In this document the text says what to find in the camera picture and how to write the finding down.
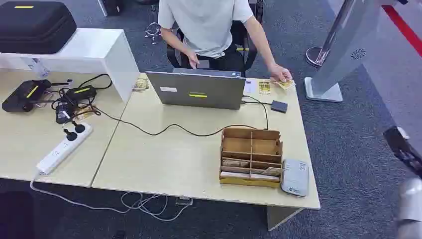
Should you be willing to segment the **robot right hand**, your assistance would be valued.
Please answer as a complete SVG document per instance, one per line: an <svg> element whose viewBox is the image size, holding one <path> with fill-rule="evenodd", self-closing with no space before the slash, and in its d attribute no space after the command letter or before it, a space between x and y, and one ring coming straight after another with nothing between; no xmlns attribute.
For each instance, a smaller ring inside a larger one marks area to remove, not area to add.
<svg viewBox="0 0 422 239"><path fill-rule="evenodd" d="M422 178L422 156L410 144L409 135L401 127L393 126L387 129L383 136L394 156Z"/></svg>

